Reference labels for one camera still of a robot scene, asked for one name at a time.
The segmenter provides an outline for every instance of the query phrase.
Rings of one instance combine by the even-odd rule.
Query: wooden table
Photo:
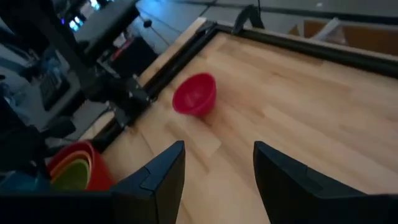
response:
[[[204,21],[195,21],[140,84]],[[204,71],[216,78],[214,110],[204,118],[176,113],[176,87]],[[120,180],[182,139],[186,171],[177,223],[267,223],[254,180],[254,141],[368,194],[398,193],[397,102],[393,78],[218,34],[103,158]],[[98,120],[84,138],[112,116]]]

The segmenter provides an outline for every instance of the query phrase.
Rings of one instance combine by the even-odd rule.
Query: green bowl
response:
[[[51,181],[55,190],[85,190],[90,179],[90,167],[84,159],[66,165]]]

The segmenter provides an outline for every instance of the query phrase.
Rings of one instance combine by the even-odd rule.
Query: red bowl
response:
[[[216,81],[209,73],[199,73],[183,82],[173,96],[173,108],[181,114],[202,116],[214,107]]]
[[[65,147],[58,152],[47,166],[51,173],[57,164],[62,162],[69,154],[76,151],[85,151],[91,157],[91,175],[86,190],[109,190],[114,185],[114,180],[101,154],[97,152],[88,141],[80,141]]]

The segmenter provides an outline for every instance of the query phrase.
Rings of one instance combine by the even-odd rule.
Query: black metal frame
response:
[[[174,79],[175,76],[199,53],[206,44],[219,32],[232,34],[234,27],[205,22],[196,33],[172,56],[172,58],[143,86],[144,91],[152,100],[155,100],[160,92]],[[352,51],[341,50],[327,45],[312,44],[305,41],[288,39],[276,35],[266,34],[255,30],[243,29],[235,34],[238,37],[257,42],[275,45],[287,50],[293,50],[313,57],[322,58],[369,72],[379,73],[387,77],[398,79],[398,61],[379,58],[372,55],[360,54]],[[132,124],[149,107],[137,111],[137,116],[128,122]],[[101,141],[99,149],[105,150],[114,139],[123,131],[117,122],[112,120],[93,141]]]

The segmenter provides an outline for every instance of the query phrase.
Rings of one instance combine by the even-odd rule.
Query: blue light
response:
[[[79,17],[77,17],[77,16],[75,16],[75,22],[76,22],[77,24],[79,24],[79,26],[82,26],[82,25],[83,25],[83,21],[81,21],[81,20],[79,19]]]
[[[77,30],[79,29],[79,27],[77,26],[77,24],[76,24],[75,21],[70,21],[70,22],[69,22],[69,27],[70,27],[71,29],[73,29],[74,31],[77,31]]]
[[[99,10],[100,9],[100,5],[98,4],[97,0],[90,0],[91,6],[95,9],[95,10]]]

